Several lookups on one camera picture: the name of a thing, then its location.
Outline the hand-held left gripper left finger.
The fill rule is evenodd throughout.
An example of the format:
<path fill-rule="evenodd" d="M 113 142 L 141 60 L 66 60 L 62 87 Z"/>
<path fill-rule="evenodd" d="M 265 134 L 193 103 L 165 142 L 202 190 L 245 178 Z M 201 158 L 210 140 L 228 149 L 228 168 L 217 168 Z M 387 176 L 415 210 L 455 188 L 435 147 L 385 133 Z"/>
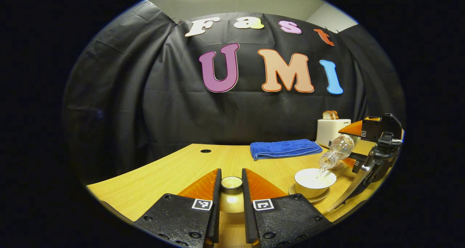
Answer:
<path fill-rule="evenodd" d="M 219 242 L 221 169 L 214 169 L 178 194 L 165 193 L 135 224 L 176 246 L 212 248 Z"/>

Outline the white ceramic teacup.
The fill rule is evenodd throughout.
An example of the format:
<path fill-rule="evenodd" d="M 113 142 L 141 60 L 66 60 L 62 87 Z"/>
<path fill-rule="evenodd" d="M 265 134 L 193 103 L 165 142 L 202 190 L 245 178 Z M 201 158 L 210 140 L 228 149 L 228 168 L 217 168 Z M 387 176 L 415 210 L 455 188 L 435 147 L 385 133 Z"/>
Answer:
<path fill-rule="evenodd" d="M 331 171 L 319 173 L 318 168 L 307 168 L 294 175 L 296 193 L 306 198 L 315 198 L 324 194 L 335 184 L 337 177 Z"/>

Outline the white teacup lid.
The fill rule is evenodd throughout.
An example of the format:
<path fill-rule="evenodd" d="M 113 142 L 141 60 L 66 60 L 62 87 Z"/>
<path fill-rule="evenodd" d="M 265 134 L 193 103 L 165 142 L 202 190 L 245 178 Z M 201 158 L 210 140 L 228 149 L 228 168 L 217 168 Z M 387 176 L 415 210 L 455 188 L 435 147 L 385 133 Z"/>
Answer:
<path fill-rule="evenodd" d="M 243 181 L 241 178 L 228 176 L 221 180 L 220 210 L 226 213 L 244 212 Z"/>

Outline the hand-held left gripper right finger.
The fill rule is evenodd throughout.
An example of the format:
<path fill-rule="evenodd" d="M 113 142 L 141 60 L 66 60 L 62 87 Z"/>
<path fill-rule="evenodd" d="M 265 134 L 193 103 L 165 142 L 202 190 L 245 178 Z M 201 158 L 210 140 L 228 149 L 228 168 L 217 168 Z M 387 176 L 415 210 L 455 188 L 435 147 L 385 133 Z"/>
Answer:
<path fill-rule="evenodd" d="M 333 224 L 300 193 L 284 193 L 247 168 L 242 169 L 246 242 L 254 248 L 290 248 Z"/>

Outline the clear plastic water bottle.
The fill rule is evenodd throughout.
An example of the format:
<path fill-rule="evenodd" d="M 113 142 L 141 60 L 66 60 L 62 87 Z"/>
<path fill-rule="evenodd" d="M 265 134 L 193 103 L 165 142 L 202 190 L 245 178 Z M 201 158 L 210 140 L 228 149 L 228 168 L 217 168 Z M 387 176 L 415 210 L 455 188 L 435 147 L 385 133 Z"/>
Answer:
<path fill-rule="evenodd" d="M 335 167 L 339 161 L 346 159 L 353 152 L 355 146 L 354 136 L 342 134 L 336 137 L 332 140 L 330 149 L 320 157 L 320 168 L 327 170 Z"/>

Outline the white toaster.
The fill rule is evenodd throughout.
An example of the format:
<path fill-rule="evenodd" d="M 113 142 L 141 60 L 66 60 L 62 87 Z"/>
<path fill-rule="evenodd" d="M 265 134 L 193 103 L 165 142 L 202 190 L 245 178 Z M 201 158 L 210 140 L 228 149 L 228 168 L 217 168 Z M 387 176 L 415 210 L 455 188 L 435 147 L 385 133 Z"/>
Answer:
<path fill-rule="evenodd" d="M 316 143 L 329 148 L 332 141 L 339 137 L 339 130 L 350 125 L 350 119 L 319 119 L 317 123 Z"/>

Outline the white ceramic saucer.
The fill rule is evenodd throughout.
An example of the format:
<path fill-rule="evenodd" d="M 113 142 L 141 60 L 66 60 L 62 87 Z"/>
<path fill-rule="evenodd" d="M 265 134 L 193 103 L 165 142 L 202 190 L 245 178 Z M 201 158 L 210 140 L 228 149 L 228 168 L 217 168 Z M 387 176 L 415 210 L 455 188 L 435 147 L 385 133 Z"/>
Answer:
<path fill-rule="evenodd" d="M 293 194 L 296 194 L 296 183 L 292 184 L 290 187 L 289 187 L 289 190 L 288 190 L 288 193 L 293 195 Z M 331 189 L 330 188 L 327 188 L 323 193 L 321 193 L 320 195 L 316 196 L 316 197 L 313 197 L 313 198 L 307 198 L 307 200 L 309 200 L 309 202 L 311 203 L 314 203 L 314 202 L 319 202 L 321 200 L 323 200 L 325 197 L 327 197 L 330 193 Z"/>

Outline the black backdrop cloth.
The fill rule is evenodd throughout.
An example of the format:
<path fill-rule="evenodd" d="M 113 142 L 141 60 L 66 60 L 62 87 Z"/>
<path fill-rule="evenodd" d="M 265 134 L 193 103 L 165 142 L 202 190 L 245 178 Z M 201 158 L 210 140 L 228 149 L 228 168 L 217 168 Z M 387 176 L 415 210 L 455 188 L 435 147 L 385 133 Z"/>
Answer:
<path fill-rule="evenodd" d="M 341 119 L 391 113 L 407 125 L 398 73 L 363 26 L 339 33 L 291 17 L 229 12 L 204 33 L 145 0 L 81 53 L 63 99 L 71 161 L 84 185 L 191 144 L 316 139 Z"/>

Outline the folded blue towel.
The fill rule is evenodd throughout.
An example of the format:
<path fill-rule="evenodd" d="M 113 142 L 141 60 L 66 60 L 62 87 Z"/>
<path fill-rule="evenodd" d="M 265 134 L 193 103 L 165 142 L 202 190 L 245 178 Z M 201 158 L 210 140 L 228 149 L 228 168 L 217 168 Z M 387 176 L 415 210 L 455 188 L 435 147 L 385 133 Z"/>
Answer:
<path fill-rule="evenodd" d="M 253 160 L 280 159 L 319 154 L 321 146 L 309 139 L 297 139 L 278 142 L 254 142 L 250 145 Z"/>

